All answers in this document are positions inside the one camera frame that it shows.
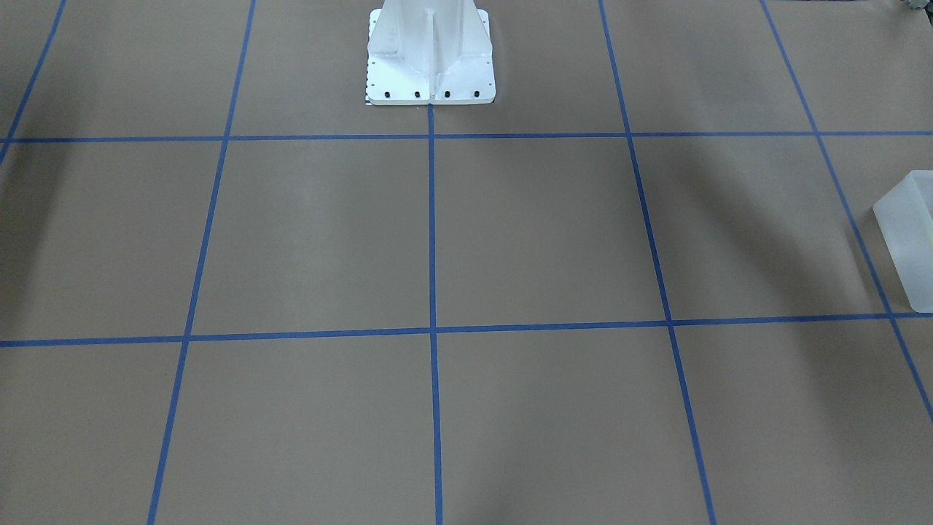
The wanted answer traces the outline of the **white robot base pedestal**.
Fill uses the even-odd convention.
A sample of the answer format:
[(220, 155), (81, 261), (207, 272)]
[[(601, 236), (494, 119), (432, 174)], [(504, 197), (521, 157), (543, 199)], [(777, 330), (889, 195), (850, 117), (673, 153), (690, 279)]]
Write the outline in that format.
[(367, 104), (496, 100), (490, 16), (475, 2), (386, 1), (367, 30)]

